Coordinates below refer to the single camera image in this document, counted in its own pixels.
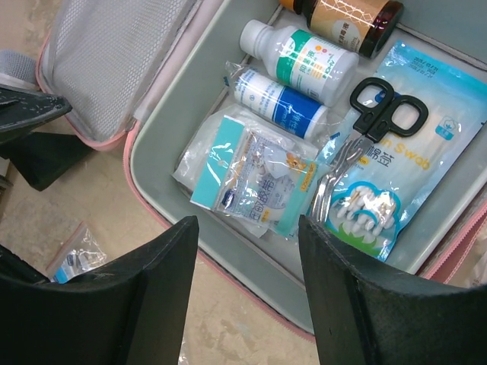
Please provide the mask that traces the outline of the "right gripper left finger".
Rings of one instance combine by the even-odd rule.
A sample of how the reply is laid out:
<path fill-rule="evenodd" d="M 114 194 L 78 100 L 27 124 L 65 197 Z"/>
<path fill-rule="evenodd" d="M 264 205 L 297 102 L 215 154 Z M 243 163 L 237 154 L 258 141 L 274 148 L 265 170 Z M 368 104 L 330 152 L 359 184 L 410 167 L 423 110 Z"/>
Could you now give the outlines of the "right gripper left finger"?
<path fill-rule="evenodd" d="M 189 216 L 64 284 L 1 250 L 3 364 L 175 364 L 198 250 Z"/>

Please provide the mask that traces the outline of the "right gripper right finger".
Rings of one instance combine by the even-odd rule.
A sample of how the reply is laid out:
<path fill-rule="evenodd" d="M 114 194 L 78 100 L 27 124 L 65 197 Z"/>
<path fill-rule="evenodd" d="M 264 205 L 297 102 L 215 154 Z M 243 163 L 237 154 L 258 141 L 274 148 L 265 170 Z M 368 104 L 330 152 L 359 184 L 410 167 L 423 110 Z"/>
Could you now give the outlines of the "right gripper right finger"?
<path fill-rule="evenodd" d="M 322 364 L 484 364 L 486 289 L 391 267 L 301 216 L 298 243 Z"/>

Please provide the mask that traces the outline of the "pink medicine kit case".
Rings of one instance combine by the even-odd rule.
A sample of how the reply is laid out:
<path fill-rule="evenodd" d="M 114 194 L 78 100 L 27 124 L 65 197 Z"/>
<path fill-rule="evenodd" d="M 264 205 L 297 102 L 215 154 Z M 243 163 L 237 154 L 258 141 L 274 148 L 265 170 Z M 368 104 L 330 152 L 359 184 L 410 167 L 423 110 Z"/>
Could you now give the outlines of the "pink medicine kit case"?
<path fill-rule="evenodd" d="M 403 40 L 486 82 L 486 1 L 403 1 L 386 46 Z M 200 223 L 200 255 L 271 317 L 314 339 L 297 243 L 257 239 L 189 203 L 170 174 L 200 123 L 226 97 L 224 63 L 246 61 L 246 22 L 304 27 L 278 1 L 62 1 L 37 66 L 46 92 L 72 105 L 66 119 L 99 151 L 126 136 L 126 178 L 169 228 Z M 486 224 L 486 125 L 402 231 L 387 264 L 447 283 Z"/>

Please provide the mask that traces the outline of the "teal topped zip bag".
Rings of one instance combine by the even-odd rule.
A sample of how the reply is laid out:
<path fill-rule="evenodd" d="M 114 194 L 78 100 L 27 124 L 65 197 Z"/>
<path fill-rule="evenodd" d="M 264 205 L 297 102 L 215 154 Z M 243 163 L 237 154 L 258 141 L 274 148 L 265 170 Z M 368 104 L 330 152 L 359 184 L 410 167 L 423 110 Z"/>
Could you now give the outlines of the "teal topped zip bag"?
<path fill-rule="evenodd" d="M 291 237 L 318 170 L 315 160 L 286 146 L 282 134 L 224 116 L 190 201 Z"/>

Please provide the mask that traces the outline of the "white gauze packet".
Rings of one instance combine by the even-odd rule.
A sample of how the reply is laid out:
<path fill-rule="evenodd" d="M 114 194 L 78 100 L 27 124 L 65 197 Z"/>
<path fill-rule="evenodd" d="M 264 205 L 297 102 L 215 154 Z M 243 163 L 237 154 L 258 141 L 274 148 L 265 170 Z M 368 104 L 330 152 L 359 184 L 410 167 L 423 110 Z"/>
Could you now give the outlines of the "white gauze packet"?
<path fill-rule="evenodd" d="M 238 106 L 237 104 L 233 104 L 217 111 L 216 113 L 213 113 L 200 125 L 199 129 L 194 134 L 192 141 L 188 144 L 186 150 L 183 152 L 182 159 L 173 173 L 174 179 L 187 187 L 191 193 L 193 193 L 193 190 L 196 187 L 199 175 L 202 172 L 203 165 L 208 156 L 209 148 L 212 145 L 220 122 L 224 116 L 230 116 L 231 118 L 240 120 L 248 125 L 258 125 L 259 127 L 270 129 L 274 133 L 280 133 L 283 136 L 283 142 L 286 146 L 290 147 L 293 151 L 298 152 L 304 157 L 315 160 L 314 157 L 316 155 L 317 148 L 312 144 L 298 137 L 294 137 L 281 128 L 276 127 L 272 123 L 258 117 L 248 109 Z M 265 232 L 270 230 L 265 227 L 251 224 L 247 221 L 239 221 L 236 218 L 227 216 L 217 211 L 212 212 L 221 216 L 229 217 L 240 224 L 243 224 L 248 231 L 257 237 L 261 237 Z"/>

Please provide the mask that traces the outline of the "large blue packet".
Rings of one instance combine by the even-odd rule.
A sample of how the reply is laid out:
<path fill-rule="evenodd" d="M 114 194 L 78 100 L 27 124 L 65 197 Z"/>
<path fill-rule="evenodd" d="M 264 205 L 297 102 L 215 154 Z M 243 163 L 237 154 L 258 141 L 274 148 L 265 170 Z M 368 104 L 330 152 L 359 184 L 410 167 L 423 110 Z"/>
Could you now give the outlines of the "large blue packet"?
<path fill-rule="evenodd" d="M 326 222 L 341 240 L 379 260 L 387 259 L 399 233 L 454 165 L 486 121 L 486 84 L 397 41 L 371 77 L 393 86 L 395 95 L 417 97 L 428 107 L 422 128 L 408 138 L 389 132 L 365 152 L 334 187 Z M 366 106 L 384 92 L 369 87 L 358 97 Z M 400 106 L 393 121 L 407 129 L 418 113 Z M 328 169 L 352 131 L 352 107 L 318 155 Z"/>

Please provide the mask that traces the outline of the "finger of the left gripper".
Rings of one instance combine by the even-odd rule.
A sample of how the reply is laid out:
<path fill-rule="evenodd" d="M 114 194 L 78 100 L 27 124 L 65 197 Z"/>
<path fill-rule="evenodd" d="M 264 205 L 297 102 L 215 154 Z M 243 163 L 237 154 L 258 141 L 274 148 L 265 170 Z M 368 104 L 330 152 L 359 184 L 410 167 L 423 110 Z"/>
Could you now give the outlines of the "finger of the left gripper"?
<path fill-rule="evenodd" d="M 64 97 L 1 85 L 1 144 L 24 137 L 34 129 L 72 111 Z"/>
<path fill-rule="evenodd" d="M 13 163 L 30 187 L 42 192 L 91 152 L 75 135 L 33 132 L 1 145 L 1 157 Z"/>

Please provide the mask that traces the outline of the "white blue small bottle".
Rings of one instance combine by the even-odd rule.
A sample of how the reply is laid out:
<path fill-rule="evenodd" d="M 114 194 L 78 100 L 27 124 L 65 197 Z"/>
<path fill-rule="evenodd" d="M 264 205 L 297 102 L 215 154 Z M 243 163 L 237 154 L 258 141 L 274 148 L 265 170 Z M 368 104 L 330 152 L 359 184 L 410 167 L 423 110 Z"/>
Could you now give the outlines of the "white blue small bottle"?
<path fill-rule="evenodd" d="M 264 120 L 306 141 L 326 131 L 328 108 L 258 69 L 227 61 L 224 82 L 230 95 Z"/>

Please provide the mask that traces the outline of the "brown medicine bottle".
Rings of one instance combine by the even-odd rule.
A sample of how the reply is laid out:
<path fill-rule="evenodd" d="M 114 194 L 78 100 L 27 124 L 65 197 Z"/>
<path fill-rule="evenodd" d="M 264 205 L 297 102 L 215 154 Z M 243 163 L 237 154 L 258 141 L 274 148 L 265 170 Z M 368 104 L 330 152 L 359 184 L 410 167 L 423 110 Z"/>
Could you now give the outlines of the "brown medicine bottle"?
<path fill-rule="evenodd" d="M 305 17 L 316 35 L 343 49 L 373 59 L 383 49 L 401 18 L 404 5 L 387 0 L 280 0 Z"/>

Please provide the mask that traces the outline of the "black handled scissors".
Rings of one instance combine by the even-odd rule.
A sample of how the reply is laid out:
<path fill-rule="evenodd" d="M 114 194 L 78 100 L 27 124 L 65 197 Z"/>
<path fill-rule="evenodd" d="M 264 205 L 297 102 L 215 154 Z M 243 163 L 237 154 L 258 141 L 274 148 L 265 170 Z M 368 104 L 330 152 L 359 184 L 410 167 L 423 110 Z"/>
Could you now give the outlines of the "black handled scissors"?
<path fill-rule="evenodd" d="M 358 100 L 362 91 L 369 87 L 377 87 L 384 92 L 382 101 L 375 106 L 366 106 Z M 363 79 L 352 91 L 349 103 L 359 112 L 359 117 L 328 170 L 318 181 L 310 208 L 310 217 L 317 223 L 326 222 L 335 185 L 368 148 L 380 142 L 389 132 L 403 138 L 413 136 L 422 128 L 429 115 L 423 101 L 411 95 L 395 95 L 391 84 L 376 77 Z M 394 113 L 402 105 L 408 105 L 418 113 L 414 123 L 407 129 L 393 121 Z"/>

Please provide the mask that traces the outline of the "white green bottle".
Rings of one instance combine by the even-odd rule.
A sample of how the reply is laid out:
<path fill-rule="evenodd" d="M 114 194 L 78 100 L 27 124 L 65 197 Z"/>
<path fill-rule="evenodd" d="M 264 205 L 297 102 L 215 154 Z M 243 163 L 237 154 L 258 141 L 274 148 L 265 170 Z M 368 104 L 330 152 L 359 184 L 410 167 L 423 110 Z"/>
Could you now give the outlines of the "white green bottle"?
<path fill-rule="evenodd" d="M 240 35 L 240 48 L 263 62 L 277 81 L 334 106 L 349 86 L 359 56 L 295 26 L 276 29 L 249 21 Z"/>

